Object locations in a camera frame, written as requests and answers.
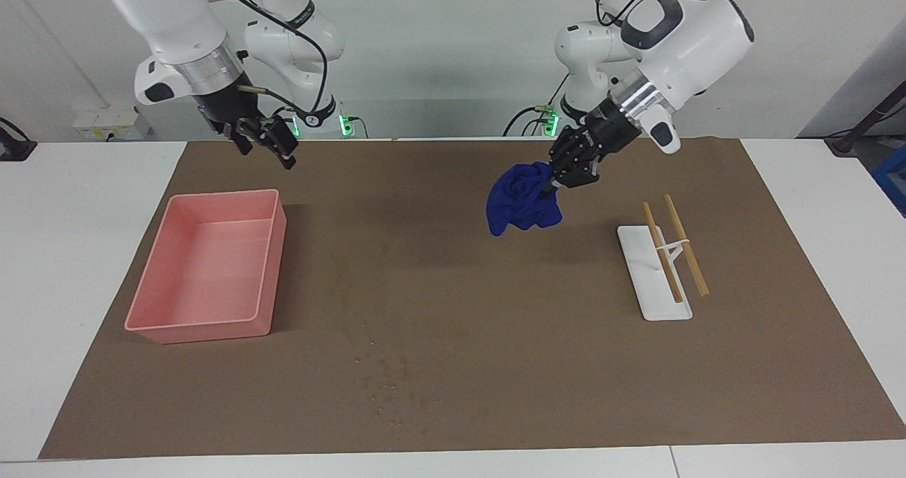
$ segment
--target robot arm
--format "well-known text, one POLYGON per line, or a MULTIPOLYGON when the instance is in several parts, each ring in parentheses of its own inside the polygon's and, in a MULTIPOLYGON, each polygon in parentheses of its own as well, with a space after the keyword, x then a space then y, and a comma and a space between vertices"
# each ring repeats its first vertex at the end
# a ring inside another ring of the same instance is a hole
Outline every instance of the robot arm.
MULTIPOLYGON (((300 29, 321 48, 328 62, 343 55, 345 40, 336 24, 318 11, 312 0, 261 0, 261 6, 286 23, 300 29)), ((246 26, 248 52, 286 82, 292 101, 312 111, 304 117, 304 127, 311 133, 335 132, 340 121, 331 119, 338 112, 337 100, 330 91, 321 93, 326 76, 321 52, 307 40, 274 23, 256 20, 246 26)))
MULTIPOLYGON (((569 69, 560 107, 566 116, 576 123, 585 117, 611 88, 611 80, 603 69, 603 64, 623 62, 634 58, 621 39, 621 26, 628 11, 627 3, 635 0, 595 0, 598 4, 597 21, 576 23, 560 30, 556 37, 557 58, 569 69)), ((647 13, 644 9, 634 9, 638 19, 647 13)))
MULTIPOLYGON (((230 45, 226 28, 210 10, 210 1, 213 0, 113 0, 126 21, 148 42, 152 53, 136 70, 136 97, 140 103, 155 104, 191 95, 212 129, 236 143, 240 152, 249 153, 251 143, 257 142, 290 169, 295 165, 292 152, 297 148, 297 139, 282 118, 265 117, 259 111, 258 94, 248 90, 251 81, 230 45)), ((310 0, 265 0, 265 6, 296 29, 308 23, 305 32, 311 35, 315 35, 315 30, 309 30, 313 24, 323 26, 323 32, 316 36, 328 45, 331 58, 342 53, 343 39, 336 27, 314 13, 310 0)), ((326 75, 326 67, 317 64, 320 53, 313 59, 311 51, 290 40, 297 38, 295 34, 276 28, 269 27, 271 43, 249 37, 250 49, 256 52, 256 58, 284 76, 291 88, 304 82, 303 87, 292 91, 292 96, 300 100, 297 107, 314 106, 318 96, 311 95, 311 87, 315 94, 320 93, 321 78, 326 75), (311 76, 297 74, 306 71, 311 76)), ((333 97, 325 99, 323 107, 314 108, 314 114, 333 113, 333 97)), ((325 121, 326 118, 317 123, 310 121, 309 126, 320 127, 325 121)))
MULTIPOLYGON (((732 0, 640 0, 622 22, 600 28, 617 27, 622 48, 638 64, 600 104, 576 119, 578 129, 566 126, 560 133, 550 149, 554 175, 548 190, 597 181, 598 162, 620 151, 643 130, 664 152, 676 152, 680 139, 671 114, 732 69, 755 41, 750 24, 732 0)), ((577 42, 586 42, 582 35, 578 37, 577 42)), ((570 65, 570 78, 578 77, 573 69, 570 65)), ((570 95, 570 88, 591 93, 587 86, 575 82, 567 87, 561 104, 573 119, 579 110, 570 101, 589 97, 570 95)))

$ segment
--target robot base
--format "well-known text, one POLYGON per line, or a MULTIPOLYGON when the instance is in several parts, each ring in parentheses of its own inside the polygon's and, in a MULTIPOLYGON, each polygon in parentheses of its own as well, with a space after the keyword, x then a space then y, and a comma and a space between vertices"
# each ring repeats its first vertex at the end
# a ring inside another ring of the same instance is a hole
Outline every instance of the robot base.
MULTIPOLYGON (((663 241, 660 227, 657 229, 660 239, 663 241)), ((632 278, 632 287, 635 287, 641 316, 645 320, 651 321, 692 319, 689 298, 686 296, 686 291, 683 290, 680 275, 677 274, 676 266, 674 266, 677 256, 682 253, 682 246, 680 246, 682 242, 665 247, 670 252, 669 273, 676 278, 680 294, 682 294, 682 303, 676 303, 673 301, 673 295, 670 294, 670 285, 667 284, 667 277, 660 266, 658 250, 654 247, 648 227, 644 225, 618 227, 617 236, 620 238, 620 246, 624 250, 626 266, 628 266, 632 278)))
POLYGON ((307 126, 304 119, 297 114, 292 116, 292 126, 297 130, 299 140, 339 140, 355 135, 355 127, 346 117, 342 101, 331 98, 331 104, 326 108, 330 108, 330 111, 321 116, 323 122, 318 127, 307 126))

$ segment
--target black stand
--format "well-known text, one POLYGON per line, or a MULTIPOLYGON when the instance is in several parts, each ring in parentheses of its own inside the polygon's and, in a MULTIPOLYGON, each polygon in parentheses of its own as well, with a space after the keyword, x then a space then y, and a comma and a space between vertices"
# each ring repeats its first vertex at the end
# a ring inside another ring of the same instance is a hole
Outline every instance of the black stand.
POLYGON ((825 138, 828 148, 838 158, 854 158, 855 152, 852 151, 852 146, 855 145, 855 142, 863 137, 871 126, 883 119, 904 97, 906 97, 906 81, 893 89, 893 92, 884 98, 884 101, 881 101, 881 104, 876 106, 860 123, 856 124, 847 135, 842 138, 825 138))

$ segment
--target green led light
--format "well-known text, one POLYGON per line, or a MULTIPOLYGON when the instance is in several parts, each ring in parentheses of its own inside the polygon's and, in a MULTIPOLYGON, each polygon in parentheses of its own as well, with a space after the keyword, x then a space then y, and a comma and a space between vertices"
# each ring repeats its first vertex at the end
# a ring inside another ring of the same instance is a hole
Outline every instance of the green led light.
POLYGON ((550 117, 547 118, 547 121, 544 123, 544 134, 547 136, 554 136, 557 133, 557 125, 560 123, 560 115, 556 111, 550 112, 550 117))
POLYGON ((352 124, 350 124, 349 120, 346 119, 346 117, 343 117, 342 115, 339 115, 339 117, 340 117, 340 131, 343 132, 343 136, 344 137, 352 136, 352 124))

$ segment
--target wooden chopstick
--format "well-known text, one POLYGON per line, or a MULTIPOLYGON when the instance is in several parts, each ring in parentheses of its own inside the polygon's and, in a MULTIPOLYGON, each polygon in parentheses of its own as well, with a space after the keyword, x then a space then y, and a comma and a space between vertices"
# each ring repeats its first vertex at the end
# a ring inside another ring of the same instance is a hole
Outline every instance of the wooden chopstick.
MULTIPOLYGON (((686 229, 683 229, 682 221, 680 221, 680 214, 677 213, 677 208, 673 205, 673 198, 670 195, 664 195, 664 201, 667 203, 667 210, 670 211, 670 219, 673 221, 673 229, 676 230, 677 236, 680 239, 689 239, 686 236, 686 229)), ((699 261, 695 258, 695 252, 692 251, 692 244, 689 243, 689 240, 683 241, 682 249, 685 252, 689 269, 692 271, 692 277, 695 278, 695 285, 699 288, 699 295, 705 297, 711 291, 708 290, 708 284, 705 283, 705 275, 701 274, 699 261)))
POLYGON ((648 206, 648 203, 641 203, 641 209, 645 210, 645 220, 648 221, 648 232, 651 233, 651 240, 654 241, 654 248, 658 250, 660 267, 664 270, 664 275, 667 277, 667 284, 670 285, 670 293, 673 294, 673 302, 682 303, 682 294, 679 292, 680 287, 677 285, 676 277, 673 275, 670 259, 667 257, 666 250, 661 248, 661 246, 664 246, 664 240, 660 238, 658 228, 654 224, 654 214, 651 214, 651 207, 648 206))

